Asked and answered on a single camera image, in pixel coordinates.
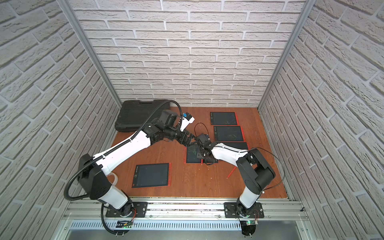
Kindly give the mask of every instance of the black carrying case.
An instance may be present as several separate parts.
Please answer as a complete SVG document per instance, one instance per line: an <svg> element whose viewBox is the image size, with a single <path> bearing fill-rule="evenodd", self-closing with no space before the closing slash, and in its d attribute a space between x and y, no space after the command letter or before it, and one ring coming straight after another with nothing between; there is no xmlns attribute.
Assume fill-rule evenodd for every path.
<svg viewBox="0 0 384 240"><path fill-rule="evenodd" d="M156 99L150 102L140 100L128 100L122 103L118 118L115 122L115 129L119 132L134 132L139 129L151 112L159 106L164 99ZM156 111L149 119L152 121L161 115L161 111L169 109L170 103L166 103Z"/></svg>

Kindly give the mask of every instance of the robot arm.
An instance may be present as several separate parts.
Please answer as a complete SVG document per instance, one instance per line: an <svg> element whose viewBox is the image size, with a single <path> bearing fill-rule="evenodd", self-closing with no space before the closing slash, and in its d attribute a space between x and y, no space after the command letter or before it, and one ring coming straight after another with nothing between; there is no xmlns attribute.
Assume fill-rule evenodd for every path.
<svg viewBox="0 0 384 240"><path fill-rule="evenodd" d="M174 127L177 114L170 110L163 110L160 118L152 120L144 125L135 137L125 139L112 148L89 156L82 156L79 160L79 169L84 168L89 162L93 163L78 174L78 182L86 191L90 199L97 199L109 204L121 216L128 216L132 211L132 201L121 190L113 186L108 175L120 163L130 158L135 153L168 138L177 140L188 147L194 139L200 149L202 159L223 160L237 166L246 185L243 194L238 199L237 210L241 216L246 217L252 211L255 201L262 190L273 180L275 173L271 166L257 149L241 150L226 146L220 142L211 142L208 136L201 134L195 137L185 130L194 118L184 113L180 128Z"/></svg>

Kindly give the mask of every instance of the black tablet screen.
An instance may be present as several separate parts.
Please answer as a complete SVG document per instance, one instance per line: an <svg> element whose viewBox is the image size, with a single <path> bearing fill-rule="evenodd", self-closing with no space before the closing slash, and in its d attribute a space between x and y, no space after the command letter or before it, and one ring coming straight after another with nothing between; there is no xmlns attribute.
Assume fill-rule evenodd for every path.
<svg viewBox="0 0 384 240"><path fill-rule="evenodd" d="M240 126L214 126L214 132L216 141L244 141Z"/></svg>
<svg viewBox="0 0 384 240"><path fill-rule="evenodd" d="M211 112L211 125L237 125L236 114Z"/></svg>
<svg viewBox="0 0 384 240"><path fill-rule="evenodd" d="M187 147L187 159L186 163L201 163L201 158L198 158L197 150L199 149L199 146L197 144L193 144L189 147Z"/></svg>
<svg viewBox="0 0 384 240"><path fill-rule="evenodd" d="M234 147L241 150L248 149L247 142L223 142L223 143L227 146Z"/></svg>
<svg viewBox="0 0 384 240"><path fill-rule="evenodd" d="M169 163L136 165L132 188L168 186Z"/></svg>

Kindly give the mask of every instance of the metal vent panel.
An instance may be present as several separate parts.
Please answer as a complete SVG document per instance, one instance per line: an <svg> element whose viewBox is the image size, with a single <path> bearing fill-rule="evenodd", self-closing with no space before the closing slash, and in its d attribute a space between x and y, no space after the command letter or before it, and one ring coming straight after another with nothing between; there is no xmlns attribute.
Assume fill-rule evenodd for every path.
<svg viewBox="0 0 384 240"><path fill-rule="evenodd" d="M106 220L107 226L112 229L117 220ZM73 220L71 230L102 230L101 220ZM129 230L220 230L220 231L241 231L240 223L237 220L135 220Z"/></svg>

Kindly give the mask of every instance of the wooden platform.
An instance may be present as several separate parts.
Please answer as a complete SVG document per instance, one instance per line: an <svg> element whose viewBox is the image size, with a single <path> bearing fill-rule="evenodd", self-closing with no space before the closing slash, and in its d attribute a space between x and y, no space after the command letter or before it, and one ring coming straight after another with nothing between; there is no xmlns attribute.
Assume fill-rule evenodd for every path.
<svg viewBox="0 0 384 240"><path fill-rule="evenodd" d="M210 112L236 112L239 124L244 131L245 140L249 146L262 147L271 151L262 121L256 108L191 108L183 107L183 112L190 113L195 121L187 127L193 134L194 127L198 122L204 123L213 141L214 131L210 125ZM202 124L196 127L196 134L205 133ZM113 146L126 139L133 133L119 132L113 142ZM281 177L277 170L274 158L266 152L261 151L266 160L276 172L275 179L271 182L273 186L280 182ZM238 169L227 179L233 169L233 165L220 161L211 166L184 163L185 147L178 142L158 142L135 155L129 161L125 161L114 169L119 180L117 187L122 189L128 196L135 197L234 197L237 198L245 187ZM132 189L132 180L135 166L137 164L172 163L171 186ZM265 191L263 198L287 198L284 185Z"/></svg>

